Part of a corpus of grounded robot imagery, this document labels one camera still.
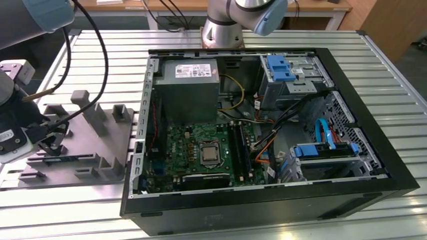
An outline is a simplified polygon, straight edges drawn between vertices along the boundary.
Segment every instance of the wooden table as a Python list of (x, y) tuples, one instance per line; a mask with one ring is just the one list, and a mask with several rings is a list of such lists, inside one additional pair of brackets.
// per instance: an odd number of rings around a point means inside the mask
[[(145, 0), (149, 10), (154, 17), (172, 16), (172, 13), (162, 6), (158, 0)], [(85, 10), (93, 16), (145, 16), (150, 30), (157, 30), (157, 23), (145, 11), (140, 1), (125, 0), (121, 4), (97, 5), (96, 0), (78, 0)], [(299, 2), (299, 17), (324, 17), (329, 18), (325, 30), (337, 30), (344, 15), (352, 10), (352, 6), (347, 0), (340, 0), (339, 4), (329, 3), (327, 0), (297, 0)], [(173, 3), (181, 10), (185, 16), (206, 16), (208, 0), (173, 0)], [(288, 6), (284, 17), (293, 17), (297, 6), (292, 3)]]

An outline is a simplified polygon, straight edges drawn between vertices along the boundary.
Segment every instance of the black cable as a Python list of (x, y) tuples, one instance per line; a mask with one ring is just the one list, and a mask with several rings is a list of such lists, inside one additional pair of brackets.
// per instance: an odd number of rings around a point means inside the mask
[(295, 17), (293, 17), (293, 21), (292, 24), (296, 24), (300, 18), (300, 3), (299, 0), (295, 0), (295, 4), (296, 4), (296, 12), (295, 12)]
[(94, 30), (97, 39), (98, 39), (98, 43), (100, 43), (100, 47), (101, 47), (101, 53), (104, 55), (104, 66), (105, 66), (105, 70), (104, 70), (104, 78), (102, 78), (102, 82), (101, 82), (101, 87), (97, 93), (97, 96), (94, 97), (94, 99), (82, 107), (80, 108), (80, 110), (77, 110), (73, 114), (70, 114), (69, 116), (66, 116), (64, 119), (61, 119), (58, 122), (56, 122), (54, 124), (52, 124), (48, 128), (49, 130), (53, 130), (54, 128), (57, 128), (60, 125), (62, 125), (64, 123), (66, 123), (70, 119), (73, 119), (78, 114), (81, 114), (89, 107), (92, 107), (94, 105), (94, 103), (100, 100), (104, 90), (105, 90), (105, 86), (106, 86), (106, 80), (108, 80), (108, 69), (109, 69), (109, 64), (108, 64), (108, 54), (106, 54), (106, 47), (104, 44), (104, 40), (101, 37), (101, 33), (98, 30), (98, 27), (96, 26), (96, 23), (92, 19), (92, 17), (89, 16), (85, 8), (81, 6), (81, 4), (78, 3), (77, 0), (72, 0), (73, 4), (77, 6), (77, 8), (80, 9), (80, 11), (82, 12), (88, 22), (92, 25), (92, 28)]
[(174, 14), (173, 10), (169, 8), (169, 6), (165, 4), (165, 2), (162, 0), (158, 0), (160, 3), (162, 4), (162, 6), (165, 6), (165, 8), (168, 9), (168, 11), (172, 13), (172, 15), (174, 16), (174, 18), (177, 19), (177, 21), (180, 22), (181, 24), (181, 27), (185, 29), (186, 26), (185, 26), (185, 23), (182, 22), (182, 20), (180, 19), (180, 17)]
[(68, 38), (65, 27), (61, 28), (61, 33), (62, 33), (62, 36), (64, 36), (64, 39), (65, 39), (65, 46), (66, 46), (66, 65), (65, 65), (64, 74), (61, 75), (61, 78), (60, 78), (57, 84), (52, 87), (53, 91), (56, 89), (58, 89), (60, 86), (62, 85), (62, 83), (65, 81), (65, 78), (68, 76), (68, 72), (69, 72), (69, 68), (70, 68), (70, 64), (72, 64), (72, 45), (69, 43), (69, 38)]
[(140, 0), (140, 1), (141, 1), (141, 4), (142, 4), (144, 7), (145, 7), (145, 9), (146, 9), (146, 11), (148, 11), (152, 19), (153, 19), (153, 21), (158, 24), (158, 26), (160, 26), (161, 28), (164, 28), (164, 30), (166, 30), (169, 33), (178, 33), (180, 30), (170, 30), (170, 29), (168, 29), (168, 28), (157, 21), (157, 19), (154, 18), (154, 15), (153, 15), (153, 13), (152, 13), (152, 11), (150, 11), (149, 8), (148, 8), (148, 5), (146, 5), (146, 3), (145, 3), (145, 0)]
[(66, 65), (65, 65), (64, 73), (61, 75), (61, 78), (60, 78), (57, 84), (52, 88), (22, 97), (21, 101), (24, 103), (30, 102), (34, 99), (38, 99), (38, 98), (52, 94), (56, 91), (56, 89), (60, 88), (60, 86), (62, 85), (62, 83), (65, 81), (65, 78), (66, 78), (68, 72), (69, 72), (69, 68), (70, 68), (70, 63), (72, 63), (72, 46), (70, 46), (70, 42), (69, 42), (69, 38), (68, 38), (65, 27), (61, 28), (61, 33), (62, 33), (62, 37), (64, 37), (64, 40), (65, 40), (65, 47), (66, 47)]
[(281, 128), (281, 123), (291, 119), (304, 107), (304, 103), (308, 102), (311, 99), (327, 96), (331, 93), (331, 90), (323, 90), (317, 93), (307, 94), (299, 101), (296, 101), (281, 113), (279, 118), (276, 119), (275, 123), (271, 127), (271, 133), (253, 145), (257, 147), (261, 143), (264, 143), (273, 135), (276, 135), (277, 131)]
[(181, 12), (181, 10), (178, 9), (178, 7), (174, 5), (174, 3), (172, 2), (172, 0), (168, 0), (168, 2), (173, 5), (173, 7), (176, 8), (178, 14), (181, 15), (181, 17), (184, 18), (185, 24), (186, 24), (186, 29), (189, 29), (189, 23), (186, 22), (186, 18)]
[[(244, 115), (243, 112), (238, 110), (238, 106), (241, 106), (243, 102), (241, 102), (232, 110), (234, 110), (234, 112), (236, 112), (237, 114), (240, 114), (241, 118), (245, 119), (245, 115)], [(229, 98), (229, 104), (230, 104), (230, 106), (234, 105), (232, 98)]]

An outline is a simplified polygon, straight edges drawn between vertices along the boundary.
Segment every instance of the orange wire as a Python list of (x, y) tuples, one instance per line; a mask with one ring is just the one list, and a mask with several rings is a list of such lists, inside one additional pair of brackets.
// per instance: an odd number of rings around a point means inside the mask
[(265, 151), (265, 149), (268, 148), (268, 146), (272, 144), (273, 140), (276, 139), (276, 136), (273, 136), (273, 138), (269, 140), (269, 142), (265, 144), (265, 146), (263, 147), (263, 149), (260, 150), (256, 158), (255, 158), (255, 162), (256, 163), (261, 163), (261, 161), (264, 160), (260, 160), (260, 156), (263, 154), (263, 152)]
[(333, 136), (335, 142), (336, 142), (336, 143), (340, 143), (340, 142), (341, 142), (341, 140), (340, 140), (340, 138), (339, 138), (339, 136), (337, 136), (336, 132), (333, 131), (333, 129), (332, 129), (331, 127), (329, 127), (328, 129), (329, 129), (329, 130), (331, 130), (331, 132), (332, 132), (332, 136)]
[[(260, 118), (259, 118), (259, 113), (260, 113), (260, 110), (257, 109), (256, 112), (255, 112), (255, 120), (261, 122), (261, 120), (260, 120)], [(267, 121), (268, 121), (269, 123), (272, 123), (272, 124), (275, 123), (275, 121), (273, 121), (272, 119), (268, 119)]]

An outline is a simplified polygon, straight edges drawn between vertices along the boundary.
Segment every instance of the wire bundle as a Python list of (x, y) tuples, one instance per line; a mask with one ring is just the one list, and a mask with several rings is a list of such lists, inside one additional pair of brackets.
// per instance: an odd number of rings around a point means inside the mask
[(295, 102), (281, 113), (281, 115), (279, 116), (279, 118), (276, 119), (275, 123), (272, 124), (271, 127), (271, 131), (269, 134), (255, 143), (253, 147), (257, 147), (260, 144), (263, 144), (264, 142), (267, 142), (267, 144), (264, 145), (263, 149), (260, 150), (260, 153), (257, 154), (255, 161), (260, 162), (260, 156), (263, 154), (263, 152), (268, 149), (269, 145), (272, 144), (272, 142), (276, 139), (276, 134), (277, 131), (281, 128), (281, 123), (284, 123), (288, 119), (291, 119), (301, 110), (304, 103), (307, 103), (311, 99), (317, 98), (317, 97), (323, 97), (327, 94), (329, 94), (329, 90), (324, 90), (320, 91), (317, 93), (313, 94), (308, 94), (305, 95), (297, 102)]
[[(177, 10), (178, 14), (181, 15), (184, 21), (182, 21), (182, 20), (180, 19), (180, 17), (174, 14), (173, 10), (172, 10), (170, 7), (166, 5), (166, 3), (164, 2), (164, 0), (158, 0), (158, 1), (160, 1), (160, 3), (162, 4), (162, 6), (165, 6), (165, 8), (168, 9), (168, 11), (172, 13), (172, 15), (173, 15), (173, 17), (177, 19), (177, 21), (180, 22), (181, 27), (188, 30), (188, 29), (189, 29), (189, 23), (188, 23), (188, 21), (186, 21), (186, 18), (185, 18), (185, 16), (184, 16), (181, 10), (180, 10), (178, 7), (176, 6), (176, 4), (172, 2), (172, 0), (168, 0), (168, 2), (169, 2), (169, 3), (172, 4), (172, 6), (176, 8), (176, 10)], [(165, 26), (157, 21), (154, 15), (153, 15), (153, 13), (152, 13), (152, 11), (150, 11), (149, 8), (148, 8), (148, 4), (146, 4), (145, 0), (140, 0), (140, 2), (141, 2), (141, 4), (144, 5), (144, 8), (146, 9), (146, 11), (148, 11), (148, 13), (149, 13), (153, 21), (158, 24), (158, 26), (160, 26), (161, 28), (164, 28), (164, 30), (166, 30), (169, 33), (178, 33), (178, 32), (180, 32), (180, 29), (172, 30), (172, 29), (169, 29), (168, 27), (165, 27)]]

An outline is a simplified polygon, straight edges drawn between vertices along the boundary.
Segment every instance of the slotted aluminum surface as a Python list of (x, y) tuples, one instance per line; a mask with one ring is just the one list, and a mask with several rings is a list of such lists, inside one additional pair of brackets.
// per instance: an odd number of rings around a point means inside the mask
[[(124, 103), (140, 109), (148, 49), (200, 48), (200, 33), (148, 30), (101, 31), (109, 56), (109, 78), (100, 99), (104, 109)], [(45, 104), (76, 110), (73, 90), (88, 90), (93, 98), (101, 87), (104, 60), (93, 31), (72, 37), (69, 77)], [(347, 218), (297, 222), (229, 231), (186, 234), (162, 239), (423, 239), (427, 236), (427, 116), (425, 102), (391, 65), (368, 37), (352, 31), (277, 31), (267, 37), (244, 32), (248, 48), (321, 47), (332, 55), (407, 164), (420, 189), (388, 199)], [(40, 89), (57, 83), (64, 72), (64, 47)], [(2, 166), (1, 186), (13, 187), (24, 162)], [(8, 190), (0, 192), (0, 239), (132, 239), (146, 234), (118, 216), (121, 184)]]

